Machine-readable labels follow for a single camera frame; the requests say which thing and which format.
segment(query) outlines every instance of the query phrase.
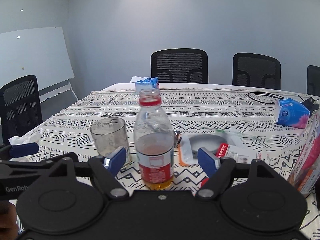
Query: black office chair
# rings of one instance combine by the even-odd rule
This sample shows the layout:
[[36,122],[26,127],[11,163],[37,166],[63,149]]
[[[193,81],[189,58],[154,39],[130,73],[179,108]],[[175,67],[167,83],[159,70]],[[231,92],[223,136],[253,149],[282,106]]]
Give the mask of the black office chair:
[[280,90],[281,64],[273,57],[253,53],[237,53],[233,57],[232,84]]
[[320,97],[320,67],[307,68],[307,94]]
[[165,49],[151,55],[151,77],[159,82],[208,83],[208,55],[201,49]]
[[0,118],[3,143],[22,136],[42,123],[37,78],[28,75],[0,88]]

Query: black cable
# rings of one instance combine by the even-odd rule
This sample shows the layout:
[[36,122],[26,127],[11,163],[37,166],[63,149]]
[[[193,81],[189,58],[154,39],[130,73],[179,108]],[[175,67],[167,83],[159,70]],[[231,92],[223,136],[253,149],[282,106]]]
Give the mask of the black cable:
[[298,97],[300,97],[300,99],[301,99],[302,101],[305,101],[300,95],[298,95]]
[[254,94],[256,96],[266,96],[266,97],[271,97],[271,98],[276,98],[276,99],[284,99],[284,97],[276,95],[276,94],[271,94],[271,93],[266,93],[266,92],[249,92],[248,97],[256,102],[262,103],[262,104],[268,104],[268,105],[274,105],[275,103],[270,103],[270,102],[262,102],[260,100],[257,100],[255,98],[252,98],[250,94]]

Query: white wall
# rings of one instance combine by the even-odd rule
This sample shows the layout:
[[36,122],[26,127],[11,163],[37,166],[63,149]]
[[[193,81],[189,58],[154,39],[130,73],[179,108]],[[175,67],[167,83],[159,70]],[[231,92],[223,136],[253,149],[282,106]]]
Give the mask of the white wall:
[[55,26],[66,30],[68,7],[69,0],[0,0],[0,33]]
[[308,65],[320,65],[320,0],[70,0],[69,38],[80,97],[134,75],[150,56],[198,48],[209,83],[232,83],[232,57],[265,54],[281,62],[281,88],[306,92]]

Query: whiteboard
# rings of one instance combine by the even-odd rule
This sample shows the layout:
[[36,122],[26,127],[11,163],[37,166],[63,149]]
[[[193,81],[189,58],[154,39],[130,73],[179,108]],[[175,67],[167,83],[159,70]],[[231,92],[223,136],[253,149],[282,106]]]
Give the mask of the whiteboard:
[[74,77],[62,27],[0,33],[0,87],[26,75],[39,90]]

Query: blue gripper pad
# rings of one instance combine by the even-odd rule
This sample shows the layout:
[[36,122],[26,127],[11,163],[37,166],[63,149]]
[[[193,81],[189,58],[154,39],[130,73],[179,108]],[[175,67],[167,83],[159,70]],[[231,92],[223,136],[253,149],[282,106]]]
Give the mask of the blue gripper pad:
[[13,158],[19,158],[36,154],[39,151],[39,145],[37,143],[26,143],[19,145],[12,145],[9,155]]
[[220,159],[204,147],[198,149],[198,163],[209,178],[221,166]]
[[103,165],[115,177],[123,167],[127,156],[124,147],[119,147],[114,152],[104,158]]

